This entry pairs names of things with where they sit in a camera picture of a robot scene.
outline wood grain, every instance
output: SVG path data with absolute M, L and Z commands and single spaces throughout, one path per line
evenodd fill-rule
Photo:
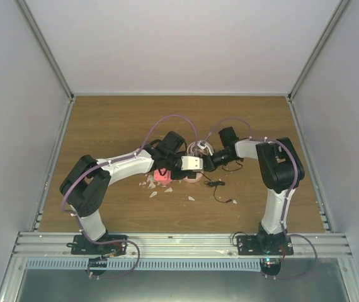
M 105 158 L 131 152 L 139 147 L 158 119 L 170 114 L 187 116 L 203 138 L 222 118 L 245 118 L 253 127 L 254 137 L 290 137 L 306 167 L 285 98 L 80 97 L 76 99 L 67 127 L 40 231 L 78 230 L 76 222 L 60 211 L 62 195 L 59 186 L 82 155 Z M 233 126 L 240 137 L 249 135 L 246 125 L 239 121 L 228 121 L 222 126 Z M 194 139 L 187 122 L 171 118 L 157 126 L 150 140 L 162 138 L 170 130 L 184 136 L 187 142 Z M 221 148 L 218 134 L 211 137 L 210 143 Z M 235 167 L 234 164 L 228 166 L 229 169 Z M 119 181 L 109 188 L 100 209 L 102 219 L 111 232 L 255 232 L 266 204 L 266 188 L 261 180 L 258 161 L 245 160 L 244 167 L 237 172 L 218 169 L 208 176 L 225 181 L 226 185 L 217 189 L 217 196 L 224 200 L 234 198 L 237 204 L 216 202 L 213 189 L 203 182 L 188 184 L 175 181 L 168 186 L 173 188 L 171 193 L 164 193 L 168 187 L 148 189 L 139 185 L 146 181 L 146 176 L 142 174 Z M 157 191 L 157 195 L 149 198 L 153 191 Z M 287 223 L 291 232 L 324 231 L 308 172 L 293 197 Z

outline ventilation grille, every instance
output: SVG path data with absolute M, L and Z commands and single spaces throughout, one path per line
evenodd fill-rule
M 107 270 L 125 270 L 135 264 L 135 259 L 108 259 Z M 87 258 L 29 258 L 27 269 L 87 269 Z M 141 259 L 139 271 L 254 271 L 261 270 L 259 259 Z

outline white wall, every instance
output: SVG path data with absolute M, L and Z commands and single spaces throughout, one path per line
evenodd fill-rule
M 38 205 L 66 104 L 14 1 L 0 0 L 0 285 Z
M 359 0 L 353 0 L 295 98 L 334 228 L 359 268 Z
M 27 0 L 76 93 L 286 94 L 338 0 Z

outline gray panel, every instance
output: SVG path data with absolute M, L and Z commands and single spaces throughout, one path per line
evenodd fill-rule
M 294 99 L 333 230 L 359 270 L 359 1 L 352 1 Z
M 31 227 L 67 98 L 11 0 L 0 0 L 0 285 Z
M 286 260 L 284 275 L 312 260 Z M 267 280 L 258 272 L 135 271 L 120 279 L 89 280 L 84 271 L 28 270 L 20 302 L 92 301 L 347 301 L 337 260 L 321 260 L 297 281 Z

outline purple cable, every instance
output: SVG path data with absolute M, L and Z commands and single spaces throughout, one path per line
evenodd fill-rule
M 74 190 L 74 188 L 90 173 L 92 173 L 93 171 L 95 171 L 96 169 L 100 168 L 100 167 L 104 167 L 106 165 L 111 165 L 119 160 L 127 160 L 127 159 L 131 159 L 133 157 L 136 157 L 138 154 L 140 154 L 140 152 L 143 150 L 144 146 L 146 145 L 147 143 L 147 140 L 149 139 L 149 136 L 150 134 L 152 133 L 152 131 L 155 129 L 155 127 L 160 124 L 160 122 L 164 121 L 165 119 L 167 118 L 171 118 L 171 117 L 177 117 L 177 118 L 182 118 L 184 120 L 186 120 L 193 128 L 193 131 L 195 133 L 195 144 L 197 144 L 198 142 L 198 132 L 197 132 L 197 129 L 195 128 L 194 124 L 188 119 L 186 118 L 185 116 L 182 116 L 182 115 L 167 115 L 163 118 L 161 118 L 156 124 L 154 124 L 154 126 L 150 129 L 150 131 L 148 132 L 148 134 L 146 135 L 142 145 L 140 146 L 139 149 L 137 149 L 137 151 L 135 151 L 133 154 L 130 154 L 130 155 L 127 155 L 125 157 L 120 157 L 118 159 L 113 159 L 113 160 L 108 160 L 106 162 L 103 162 L 103 163 L 100 163 L 90 169 L 88 169 L 87 171 L 85 171 L 83 174 L 81 174 L 73 183 L 72 185 L 70 186 L 70 188 L 66 191 L 63 199 L 62 199 L 62 202 L 61 202 L 61 205 L 60 205 L 60 209 L 62 210 L 62 212 L 65 212 L 65 213 L 70 213 L 72 216 L 75 216 L 76 218 L 76 221 L 77 221 L 77 224 L 79 225 L 80 229 L 82 229 L 82 233 L 83 235 L 87 238 L 87 240 L 89 240 L 91 243 L 93 244 L 98 244 L 98 245 L 104 245 L 104 244 L 114 244 L 114 243 L 122 243 L 122 242 L 125 242 L 125 243 L 129 243 L 129 244 L 132 244 L 136 250 L 137 250 L 137 260 L 136 260 L 136 263 L 134 264 L 133 267 L 131 267 L 129 270 L 127 270 L 126 272 L 122 273 L 122 274 L 119 274 L 119 275 L 116 275 L 116 276 L 110 276 L 110 277 L 103 277 L 102 279 L 114 279 L 114 278 L 119 278 L 119 277 L 122 277 L 122 276 L 125 276 L 127 274 L 129 274 L 130 272 L 134 271 L 135 268 L 137 267 L 137 265 L 139 264 L 139 261 L 140 261 L 140 249 L 139 249 L 139 246 L 133 242 L 133 241 L 130 241 L 130 240 L 111 240 L 111 241 L 105 241 L 105 242 L 97 242 L 93 239 L 91 239 L 88 234 L 84 231 L 84 228 L 79 220 L 79 218 L 77 217 L 77 214 L 75 211 L 72 211 L 72 210 L 67 210 L 65 209 L 65 206 L 66 206 L 66 202 L 67 202 L 67 199 L 69 197 L 69 195 L 72 193 L 72 191 Z
M 241 121 L 243 122 L 245 125 L 248 126 L 249 128 L 249 137 L 252 136 L 253 134 L 253 129 L 251 127 L 251 125 L 246 121 L 244 120 L 243 118 L 237 118 L 237 117 L 230 117 L 230 118 L 224 118 L 223 120 L 219 121 L 216 125 L 213 126 L 213 128 L 209 131 L 206 139 L 205 139 L 205 142 L 207 142 L 207 140 L 209 139 L 209 137 L 216 131 L 216 128 L 221 124 L 223 123 L 224 121 L 228 121 L 228 120 L 236 120 L 236 121 Z
M 318 254 L 317 254 L 317 250 L 314 246 L 314 244 L 312 244 L 312 242 L 305 236 L 300 235 L 300 234 L 288 234 L 284 225 L 284 219 L 286 216 L 286 209 L 287 209 L 287 205 L 288 205 L 288 196 L 290 195 L 290 192 L 292 192 L 295 184 L 297 183 L 297 178 L 299 176 L 299 171 L 297 170 L 297 163 L 295 162 L 295 159 L 292 155 L 292 153 L 289 151 L 289 149 L 281 142 L 279 142 L 278 140 L 272 140 L 269 138 L 266 138 L 264 140 L 255 140 L 257 142 L 273 142 L 277 145 L 279 145 L 282 149 L 284 149 L 284 151 L 286 152 L 287 156 L 289 157 L 290 161 L 292 162 L 293 165 L 293 170 L 294 170 L 294 178 L 293 178 L 293 182 L 290 185 L 289 189 L 286 192 L 285 195 L 285 202 L 283 203 L 283 208 L 282 208 L 282 214 L 280 215 L 280 226 L 282 228 L 283 234 L 285 234 L 286 239 L 290 238 L 290 237 L 299 237 L 299 238 L 303 238 L 305 241 L 308 242 L 308 244 L 311 246 L 312 251 L 314 252 L 314 258 L 315 258 L 315 264 L 314 266 L 307 272 L 305 272 L 304 274 L 298 275 L 298 276 L 293 276 L 293 277 L 276 277 L 276 279 L 279 280 L 296 280 L 296 279 L 300 279 L 303 278 L 305 276 L 308 276 L 309 274 L 311 274 L 312 272 L 315 271 L 316 267 L 317 267 L 317 263 L 318 263 Z

